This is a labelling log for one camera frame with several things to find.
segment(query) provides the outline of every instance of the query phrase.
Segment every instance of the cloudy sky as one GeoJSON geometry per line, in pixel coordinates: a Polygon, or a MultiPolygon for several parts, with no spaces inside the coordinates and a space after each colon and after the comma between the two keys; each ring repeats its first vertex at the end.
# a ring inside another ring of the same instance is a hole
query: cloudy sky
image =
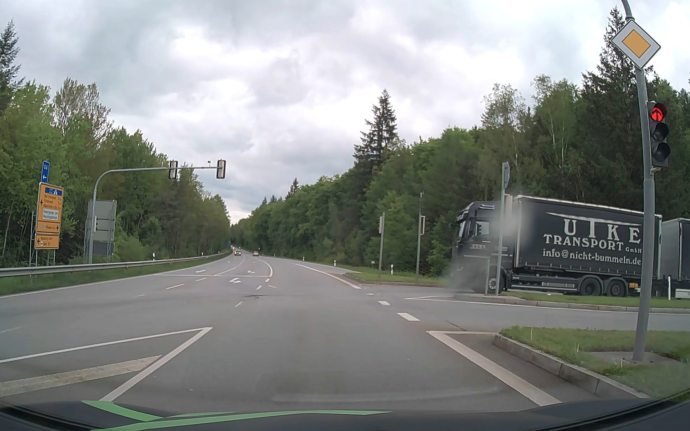
{"type": "MultiPolygon", "coordinates": [[[[688,85],[690,0],[630,0],[662,50],[651,64],[688,85]]],[[[113,121],[203,173],[233,221],[297,177],[352,165],[379,92],[407,141],[479,123],[494,83],[529,99],[539,73],[579,83],[619,0],[0,0],[26,79],[96,82],[113,121]]]]}

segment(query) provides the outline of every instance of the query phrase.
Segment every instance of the metal guardrail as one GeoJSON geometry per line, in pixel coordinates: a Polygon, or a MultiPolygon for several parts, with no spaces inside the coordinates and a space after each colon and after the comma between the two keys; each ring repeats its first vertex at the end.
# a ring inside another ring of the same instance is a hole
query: metal guardrail
{"type": "Polygon", "coordinates": [[[166,263],[210,259],[224,254],[227,254],[227,252],[209,256],[197,256],[195,258],[164,259],[160,261],[126,261],[80,265],[32,266],[30,268],[0,268],[0,279],[5,277],[18,277],[21,275],[57,274],[59,272],[96,271],[98,269],[121,269],[134,268],[138,266],[162,265],[166,263]]]}

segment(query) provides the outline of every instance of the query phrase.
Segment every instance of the forest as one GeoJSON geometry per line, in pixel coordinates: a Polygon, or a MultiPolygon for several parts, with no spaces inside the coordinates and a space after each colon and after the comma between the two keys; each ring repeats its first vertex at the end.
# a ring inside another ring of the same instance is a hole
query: forest
{"type": "MultiPolygon", "coordinates": [[[[95,180],[110,169],[166,166],[168,157],[139,130],[113,124],[95,83],[67,77],[53,94],[49,87],[25,81],[18,51],[14,22],[9,22],[0,33],[0,268],[28,265],[43,160],[51,163],[49,182],[65,189],[55,262],[82,263],[95,180]]],[[[117,201],[113,261],[146,260],[153,253],[156,259],[207,255],[227,248],[225,203],[204,190],[192,170],[181,171],[178,180],[169,180],[167,171],[113,173],[101,182],[97,198],[117,201]]]]}
{"type": "MultiPolygon", "coordinates": [[[[373,106],[353,166],[286,196],[272,196],[232,227],[232,240],[265,255],[369,266],[379,254],[379,216],[386,212],[383,268],[414,271],[419,195],[424,192],[420,271],[439,275],[451,258],[457,211],[499,197],[501,165],[511,165],[508,193],[642,210],[642,151],[635,70],[611,43],[624,25],[614,8],[595,71],[581,83],[536,76],[532,100],[494,84],[480,124],[451,127],[407,143],[384,91],[373,106]]],[[[656,211],[690,218],[690,78],[676,90],[647,67],[648,99],[668,109],[669,167],[656,173],[656,211]]]]}

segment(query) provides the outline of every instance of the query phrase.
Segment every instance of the road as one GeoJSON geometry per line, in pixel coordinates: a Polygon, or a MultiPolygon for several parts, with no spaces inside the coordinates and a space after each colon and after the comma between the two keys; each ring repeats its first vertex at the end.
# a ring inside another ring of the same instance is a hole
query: road
{"type": "MultiPolygon", "coordinates": [[[[343,272],[229,256],[2,297],[0,401],[180,413],[521,410],[595,396],[505,354],[491,335],[460,332],[635,328],[633,313],[458,302],[439,288],[356,286],[343,272]]],[[[650,328],[690,329],[690,315],[653,314],[650,328]]]]}

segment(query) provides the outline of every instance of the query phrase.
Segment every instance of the overhead traffic light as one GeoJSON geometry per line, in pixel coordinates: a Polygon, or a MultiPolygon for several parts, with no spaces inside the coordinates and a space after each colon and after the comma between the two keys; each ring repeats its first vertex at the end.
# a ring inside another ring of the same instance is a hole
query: overhead traffic light
{"type": "Polygon", "coordinates": [[[218,160],[217,161],[217,179],[218,180],[224,180],[225,179],[225,161],[224,160],[218,160]]]}
{"type": "Polygon", "coordinates": [[[177,160],[169,161],[169,179],[177,180],[177,160]]]}
{"type": "Polygon", "coordinates": [[[667,107],[656,102],[649,102],[647,105],[648,132],[651,134],[651,166],[666,168],[667,158],[670,156],[670,146],[667,144],[670,129],[663,122],[667,116],[667,107]]]}

